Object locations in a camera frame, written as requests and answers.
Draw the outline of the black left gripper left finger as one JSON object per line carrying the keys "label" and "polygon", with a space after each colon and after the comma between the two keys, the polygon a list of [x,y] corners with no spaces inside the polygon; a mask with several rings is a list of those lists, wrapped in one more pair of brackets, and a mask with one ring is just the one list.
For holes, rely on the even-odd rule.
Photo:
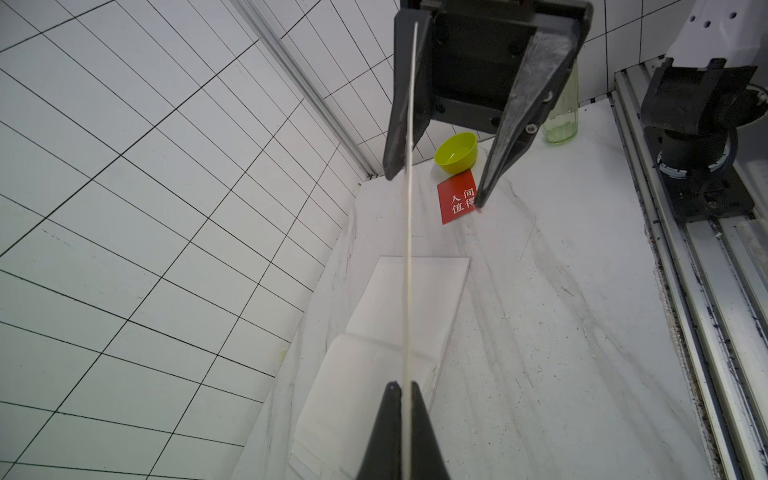
{"label": "black left gripper left finger", "polygon": [[402,478],[401,396],[402,390],[396,382],[386,385],[357,480]]}

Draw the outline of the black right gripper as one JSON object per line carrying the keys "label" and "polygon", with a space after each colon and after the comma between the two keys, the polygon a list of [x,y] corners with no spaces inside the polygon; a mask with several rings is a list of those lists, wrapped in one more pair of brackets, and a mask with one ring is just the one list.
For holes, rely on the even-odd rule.
{"label": "black right gripper", "polygon": [[382,165],[405,168],[429,123],[496,134],[474,205],[530,149],[589,33],[588,1],[403,1]]}

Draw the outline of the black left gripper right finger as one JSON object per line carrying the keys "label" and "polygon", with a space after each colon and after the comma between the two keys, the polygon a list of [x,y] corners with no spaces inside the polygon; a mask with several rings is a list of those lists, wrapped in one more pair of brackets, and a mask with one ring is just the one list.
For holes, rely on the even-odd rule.
{"label": "black left gripper right finger", "polygon": [[412,383],[411,479],[449,480],[423,396]]}

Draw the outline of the cream patterned photo card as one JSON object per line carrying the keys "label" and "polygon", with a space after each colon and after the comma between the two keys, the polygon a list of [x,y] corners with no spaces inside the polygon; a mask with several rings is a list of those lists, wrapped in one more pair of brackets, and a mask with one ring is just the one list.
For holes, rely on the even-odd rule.
{"label": "cream patterned photo card", "polygon": [[416,63],[419,46],[419,23],[413,27],[412,47],[410,54],[410,70],[408,81],[407,97],[407,117],[406,117],[406,144],[405,144],[405,163],[404,163],[404,207],[405,207],[405,255],[404,255],[404,293],[403,293],[403,327],[402,327],[402,349],[403,354],[403,385],[401,401],[401,467],[402,478],[409,480],[412,478],[412,340],[411,340],[411,322],[412,322],[412,189],[413,189],[413,146],[414,146],[414,110],[415,110],[415,81],[416,81]]}

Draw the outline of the white photo album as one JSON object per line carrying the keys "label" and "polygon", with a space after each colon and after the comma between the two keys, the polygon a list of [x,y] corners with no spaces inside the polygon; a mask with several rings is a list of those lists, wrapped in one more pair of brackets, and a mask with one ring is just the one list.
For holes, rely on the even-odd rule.
{"label": "white photo album", "polygon": [[[288,463],[303,479],[359,471],[387,383],[402,378],[404,265],[382,256],[343,334],[330,345],[299,416]],[[415,257],[411,265],[411,375],[430,403],[470,261]]]}

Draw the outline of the red photo card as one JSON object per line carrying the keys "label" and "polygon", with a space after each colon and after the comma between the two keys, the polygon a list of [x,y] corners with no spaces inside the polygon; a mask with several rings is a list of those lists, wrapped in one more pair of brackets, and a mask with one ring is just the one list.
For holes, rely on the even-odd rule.
{"label": "red photo card", "polygon": [[443,225],[475,210],[476,184],[470,170],[439,183],[437,193]]}

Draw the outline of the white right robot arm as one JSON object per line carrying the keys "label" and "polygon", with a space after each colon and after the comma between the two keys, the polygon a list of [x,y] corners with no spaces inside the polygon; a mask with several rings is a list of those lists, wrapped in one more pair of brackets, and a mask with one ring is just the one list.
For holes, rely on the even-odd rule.
{"label": "white right robot arm", "polygon": [[[554,112],[589,34],[586,1],[405,1],[394,19],[383,171],[395,177],[432,121],[492,135],[484,205]],[[740,127],[767,113],[753,78],[767,47],[763,1],[700,1],[654,71],[639,118],[677,220],[754,203],[734,163]]]}

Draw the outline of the lime green plastic bowl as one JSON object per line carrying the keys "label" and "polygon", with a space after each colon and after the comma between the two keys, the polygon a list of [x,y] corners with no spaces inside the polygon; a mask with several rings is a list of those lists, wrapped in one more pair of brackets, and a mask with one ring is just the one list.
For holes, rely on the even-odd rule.
{"label": "lime green plastic bowl", "polygon": [[477,135],[462,132],[447,139],[435,152],[435,163],[447,174],[457,175],[470,170],[478,155]]}

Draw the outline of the clear green glass cup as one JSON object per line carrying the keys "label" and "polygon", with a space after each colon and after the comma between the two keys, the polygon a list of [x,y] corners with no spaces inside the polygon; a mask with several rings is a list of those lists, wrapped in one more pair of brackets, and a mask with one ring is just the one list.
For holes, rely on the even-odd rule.
{"label": "clear green glass cup", "polygon": [[547,143],[562,145],[575,138],[578,133],[578,97],[578,65],[575,64],[556,105],[542,125]]}

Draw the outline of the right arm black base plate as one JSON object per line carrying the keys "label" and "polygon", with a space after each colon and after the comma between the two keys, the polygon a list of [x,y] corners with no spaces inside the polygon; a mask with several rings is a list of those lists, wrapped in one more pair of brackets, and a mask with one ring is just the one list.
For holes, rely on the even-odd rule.
{"label": "right arm black base plate", "polygon": [[654,168],[679,223],[749,213],[755,202],[735,170],[737,131],[695,137],[644,129]]}

